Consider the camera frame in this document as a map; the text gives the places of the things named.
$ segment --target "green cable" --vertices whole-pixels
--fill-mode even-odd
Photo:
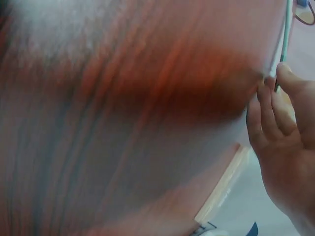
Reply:
[[[291,1],[292,0],[287,0],[286,1],[286,13],[285,13],[285,23],[284,23],[284,36],[283,36],[283,45],[282,45],[282,52],[281,52],[281,57],[280,57],[280,62],[286,61],[286,56],[287,56],[287,49],[289,45],[289,32],[290,32],[290,15],[291,15]],[[276,85],[275,85],[275,91],[277,91],[279,88],[278,81],[276,80]]]

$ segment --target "hand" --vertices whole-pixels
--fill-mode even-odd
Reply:
[[[297,122],[273,92],[268,78],[249,105],[247,127],[267,193],[302,235],[315,235],[315,82],[303,81],[285,64],[277,78]]]

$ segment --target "finger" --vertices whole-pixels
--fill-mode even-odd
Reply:
[[[271,90],[267,86],[259,87],[257,95],[261,106],[261,127],[265,136],[270,140],[283,137],[272,110]]]
[[[252,148],[256,153],[263,149],[267,144],[267,139],[261,129],[260,103],[251,101],[247,111],[247,131]]]
[[[280,87],[289,95],[291,99],[294,99],[305,86],[303,80],[294,75],[290,67],[281,62],[277,66],[277,80]]]
[[[288,136],[297,129],[297,125],[286,109],[286,104],[282,97],[277,93],[272,93],[272,109],[274,111],[277,126],[281,132]]]
[[[273,91],[275,89],[276,80],[272,77],[267,77],[265,79],[265,85],[270,89],[270,91]]]

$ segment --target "reddish-brown wood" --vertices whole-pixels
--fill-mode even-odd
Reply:
[[[0,19],[1,233],[191,233],[235,153],[244,124],[233,120],[270,67],[284,7],[9,0]]]

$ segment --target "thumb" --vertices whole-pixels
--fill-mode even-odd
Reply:
[[[303,144],[307,148],[314,148],[315,82],[302,80],[284,63],[277,67],[277,79],[291,100]]]
[[[277,66],[277,81],[291,100],[294,100],[295,96],[305,87],[304,81],[293,74],[290,67],[283,62]]]

